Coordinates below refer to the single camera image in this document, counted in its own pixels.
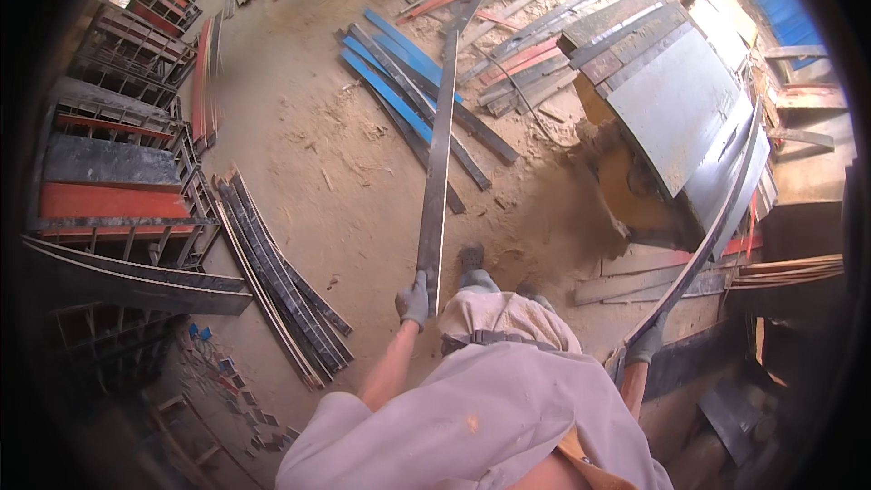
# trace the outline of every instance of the ground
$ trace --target ground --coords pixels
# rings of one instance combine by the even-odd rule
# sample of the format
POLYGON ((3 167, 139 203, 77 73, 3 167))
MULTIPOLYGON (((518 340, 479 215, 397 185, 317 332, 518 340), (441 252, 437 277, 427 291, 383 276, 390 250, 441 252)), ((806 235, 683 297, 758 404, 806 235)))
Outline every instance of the ground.
MULTIPOLYGON (((205 14, 191 35, 223 8, 224 0, 198 4, 205 14)), ((217 144, 206 151, 204 170, 211 177, 234 166, 239 169, 284 255, 355 330, 347 340, 355 361, 325 390, 311 392, 282 355, 256 304, 238 318, 193 318, 200 328, 211 327, 212 344, 233 357, 259 407, 273 414, 281 428, 303 429, 325 393, 359 388, 396 332, 394 296, 414 278, 424 171, 372 96, 351 85, 354 77, 343 67, 341 47, 333 38, 337 29, 352 22, 372 28, 362 16, 367 6, 393 19, 404 5, 402 0, 252 0, 222 27, 226 120, 217 144)), ((421 19, 402 31, 437 57, 437 27, 436 21, 421 19)), ((488 38, 498 40, 504 34, 492 31, 488 38)), ((464 54, 461 70, 473 60, 464 54)), ((460 93, 474 102, 476 90, 460 88, 460 93)), ((189 91, 182 91, 188 110, 189 91)), ((573 123, 582 118, 573 89, 561 92, 550 105, 572 116, 566 124, 549 122, 556 136, 570 142, 573 123)), ((572 172, 562 152, 546 143, 528 115, 494 120, 476 112, 521 157, 506 167, 455 129, 493 187, 479 191, 452 162, 450 181, 468 211, 458 216, 449 212, 446 218, 442 298, 457 288, 456 253, 463 244, 480 241, 487 252, 485 266, 503 289, 513 289, 521 280, 537 284, 584 350, 604 360, 651 304, 576 308, 568 298, 576 280, 597 275, 603 256, 623 251, 622 239, 611 232, 593 186, 572 172)), ((205 267, 239 276, 222 240, 205 267)), ((672 313, 665 339, 698 331, 716 317, 716 301, 684 301, 672 313)), ((438 331, 430 324, 416 344, 409 387, 437 366, 439 348, 438 331)), ((149 394, 157 402, 187 388, 234 456, 260 484, 272 487, 283 454, 263 451, 253 460, 246 458, 242 449, 250 447, 250 429, 227 410, 212 387, 197 383, 191 374, 197 371, 173 349, 165 377, 149 394)), ((660 407, 679 410, 667 401, 645 409, 655 412, 660 407)), ((643 416, 642 425, 655 428, 657 420, 643 416)))

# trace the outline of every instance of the shoe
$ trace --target shoe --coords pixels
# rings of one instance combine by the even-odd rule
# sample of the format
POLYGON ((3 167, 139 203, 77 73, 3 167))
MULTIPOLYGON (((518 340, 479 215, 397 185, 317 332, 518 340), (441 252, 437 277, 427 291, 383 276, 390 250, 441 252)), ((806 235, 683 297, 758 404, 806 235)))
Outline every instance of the shoe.
POLYGON ((517 295, 527 298, 530 301, 535 301, 533 298, 538 295, 538 288, 526 281, 519 283, 514 291, 517 295))
POLYGON ((473 245, 463 246, 460 250, 460 269, 463 274, 470 270, 484 268, 484 245, 474 243, 473 245))

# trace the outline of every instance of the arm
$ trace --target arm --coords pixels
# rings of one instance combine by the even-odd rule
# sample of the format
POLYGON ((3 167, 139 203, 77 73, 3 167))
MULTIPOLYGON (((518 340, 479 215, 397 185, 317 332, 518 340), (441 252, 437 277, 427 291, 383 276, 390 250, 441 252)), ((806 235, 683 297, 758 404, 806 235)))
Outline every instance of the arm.
POLYGON ((413 320, 402 322, 396 337, 387 346, 387 352, 363 381, 357 397, 372 412, 378 411, 387 401, 404 391, 408 362, 419 330, 419 323, 413 320))
POLYGON ((645 397, 645 384, 647 384, 647 368, 650 364, 643 361, 626 365, 623 370, 623 386, 620 387, 620 397, 626 403, 626 408, 632 418, 638 420, 641 413, 641 399, 645 397))

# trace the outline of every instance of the electrical cable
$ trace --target electrical cable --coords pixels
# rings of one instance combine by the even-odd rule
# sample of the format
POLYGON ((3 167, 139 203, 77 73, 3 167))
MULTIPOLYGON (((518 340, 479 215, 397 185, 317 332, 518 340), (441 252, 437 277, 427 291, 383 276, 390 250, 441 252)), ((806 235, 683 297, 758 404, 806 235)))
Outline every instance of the electrical cable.
POLYGON ((478 50, 479 54, 481 54, 484 57, 486 57, 487 59, 489 59, 491 63, 496 65, 499 68, 499 70, 502 71, 502 74, 505 74, 505 76, 508 77, 509 81, 511 82, 511 85, 513 85, 515 87, 515 89, 517 90, 517 93, 520 94, 520 98, 524 101, 524 104, 529 109, 529 112, 532 112, 532 117, 534 117, 536 119, 536 123, 538 123, 538 128, 541 129, 541 132, 544 133, 544 135, 548 137, 548 140, 550 140, 551 142, 553 142, 554 144, 556 144, 559 147, 575 147, 575 144, 563 144, 561 142, 558 142, 557 139, 555 139, 553 136, 551 136, 550 132, 548 132, 548 130, 547 130, 547 127, 544 126, 544 123, 542 122, 541 118, 538 117, 536 110, 529 104, 529 101, 526 99, 526 95, 524 94, 524 91, 522 89, 520 89, 520 85, 514 81, 514 78, 511 76, 511 74, 508 74, 508 71, 503 69, 502 65, 499 64, 499 61, 495 60, 495 57, 493 57, 492 55, 485 52, 485 50, 479 48, 478 45, 475 44, 474 42, 471 42, 471 44, 472 44, 472 47, 474 49, 478 50))

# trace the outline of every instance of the hand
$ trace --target hand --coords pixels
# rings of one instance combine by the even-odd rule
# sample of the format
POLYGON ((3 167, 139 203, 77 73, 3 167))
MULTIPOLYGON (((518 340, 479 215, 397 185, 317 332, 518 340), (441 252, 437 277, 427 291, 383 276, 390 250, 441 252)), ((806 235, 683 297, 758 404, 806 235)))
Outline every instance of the hand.
POLYGON ((627 367, 638 362, 645 362, 647 365, 651 363, 653 354, 659 352, 659 349, 662 348, 662 330, 665 328, 665 321, 667 319, 667 312, 660 314, 653 327, 639 337, 635 344, 626 351, 625 364, 627 367))
POLYGON ((427 273, 419 270, 415 283, 396 294, 396 312, 399 321, 417 322, 423 331, 423 323, 430 317, 430 296, 427 295, 427 273))

